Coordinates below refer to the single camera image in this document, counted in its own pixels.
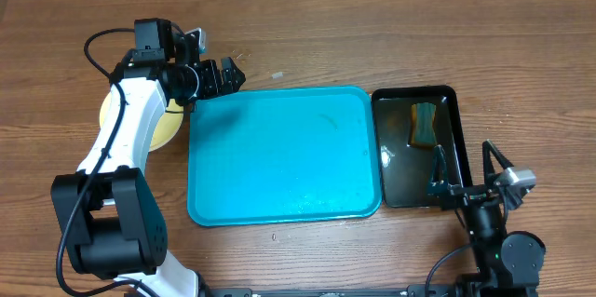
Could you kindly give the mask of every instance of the blue rectangular surface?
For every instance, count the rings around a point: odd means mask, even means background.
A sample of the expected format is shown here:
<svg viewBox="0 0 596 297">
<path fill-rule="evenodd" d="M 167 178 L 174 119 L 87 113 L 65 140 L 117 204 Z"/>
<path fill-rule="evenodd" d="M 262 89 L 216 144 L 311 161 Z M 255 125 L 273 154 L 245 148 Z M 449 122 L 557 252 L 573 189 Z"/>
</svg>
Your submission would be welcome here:
<svg viewBox="0 0 596 297">
<path fill-rule="evenodd" d="M 360 88 L 198 101 L 188 213 L 203 226 L 370 216 L 381 203 L 376 149 L 371 101 Z"/>
</svg>

